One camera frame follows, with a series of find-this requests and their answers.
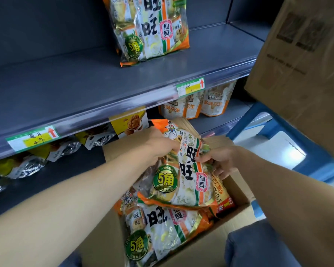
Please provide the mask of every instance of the price label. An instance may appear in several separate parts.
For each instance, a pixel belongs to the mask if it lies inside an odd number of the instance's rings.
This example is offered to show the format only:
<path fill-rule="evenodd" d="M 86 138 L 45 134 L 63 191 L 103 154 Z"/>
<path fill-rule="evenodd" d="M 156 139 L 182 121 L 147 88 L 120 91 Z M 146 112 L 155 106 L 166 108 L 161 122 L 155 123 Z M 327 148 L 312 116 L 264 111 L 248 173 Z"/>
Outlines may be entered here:
<path fill-rule="evenodd" d="M 23 152 L 59 138 L 60 136 L 54 126 L 47 126 L 7 138 L 6 140 L 15 152 Z"/>
<path fill-rule="evenodd" d="M 199 90 L 204 89 L 204 87 L 205 87 L 204 78 L 190 80 L 176 85 L 179 97 L 197 92 Z"/>

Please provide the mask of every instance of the metal shelf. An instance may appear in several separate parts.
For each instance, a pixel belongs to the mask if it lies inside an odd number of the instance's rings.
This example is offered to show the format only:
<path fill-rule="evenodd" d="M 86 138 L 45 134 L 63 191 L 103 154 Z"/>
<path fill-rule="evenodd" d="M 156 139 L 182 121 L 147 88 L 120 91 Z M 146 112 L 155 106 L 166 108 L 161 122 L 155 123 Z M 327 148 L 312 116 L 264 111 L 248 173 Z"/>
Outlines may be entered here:
<path fill-rule="evenodd" d="M 0 215 L 34 194 L 104 163 L 105 158 L 101 147 L 95 147 L 89 151 L 84 146 L 74 154 L 60 158 L 57 162 L 48 162 L 34 175 L 12 180 L 13 184 L 0 193 Z"/>
<path fill-rule="evenodd" d="M 271 29 L 271 24 L 257 21 L 235 21 L 231 22 L 230 25 L 244 31 L 249 35 L 253 35 L 262 41 L 266 41 L 268 33 Z"/>
<path fill-rule="evenodd" d="M 95 48 L 0 67 L 0 159 L 5 138 L 54 125 L 60 136 L 108 117 L 178 97 L 175 84 L 204 76 L 205 87 L 249 74 L 262 41 L 229 25 L 190 31 L 191 48 L 121 68 L 110 49 Z"/>

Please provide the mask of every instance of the left hand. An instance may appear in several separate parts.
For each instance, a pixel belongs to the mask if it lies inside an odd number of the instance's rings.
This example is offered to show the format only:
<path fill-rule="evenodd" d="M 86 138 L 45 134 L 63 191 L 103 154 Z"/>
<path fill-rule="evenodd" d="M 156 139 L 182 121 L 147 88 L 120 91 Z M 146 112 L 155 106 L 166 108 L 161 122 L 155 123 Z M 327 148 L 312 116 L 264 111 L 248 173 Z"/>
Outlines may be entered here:
<path fill-rule="evenodd" d="M 179 151 L 179 146 L 181 144 L 179 141 L 174 141 L 172 139 L 165 138 L 164 135 L 160 132 L 160 130 L 158 130 L 154 126 L 149 128 L 149 130 L 150 134 L 149 134 L 149 139 L 146 142 L 146 145 L 151 151 L 154 160 L 157 161 L 158 157 L 165 156 L 171 150 L 174 150 L 176 152 Z"/>

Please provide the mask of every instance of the red arrow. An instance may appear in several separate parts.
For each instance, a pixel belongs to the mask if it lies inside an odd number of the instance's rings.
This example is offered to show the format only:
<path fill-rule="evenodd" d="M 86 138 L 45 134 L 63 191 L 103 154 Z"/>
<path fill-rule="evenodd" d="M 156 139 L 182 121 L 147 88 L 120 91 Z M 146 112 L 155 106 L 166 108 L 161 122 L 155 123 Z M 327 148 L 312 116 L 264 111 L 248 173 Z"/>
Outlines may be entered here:
<path fill-rule="evenodd" d="M 53 138 L 56 137 L 56 135 L 54 134 L 54 130 L 52 128 L 48 128 L 48 132 L 52 135 Z"/>

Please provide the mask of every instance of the right hand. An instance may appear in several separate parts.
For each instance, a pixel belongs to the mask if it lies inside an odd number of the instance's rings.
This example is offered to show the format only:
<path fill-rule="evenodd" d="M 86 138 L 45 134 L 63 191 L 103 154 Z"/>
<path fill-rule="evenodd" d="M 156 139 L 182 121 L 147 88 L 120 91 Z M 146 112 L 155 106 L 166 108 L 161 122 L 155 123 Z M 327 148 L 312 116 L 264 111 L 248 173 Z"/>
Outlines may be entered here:
<path fill-rule="evenodd" d="M 238 170 L 235 164 L 235 158 L 244 149 L 240 146 L 219 147 L 210 150 L 201 157 L 196 157 L 198 162 L 207 162 L 214 160 L 213 173 L 218 175 L 221 180 Z"/>

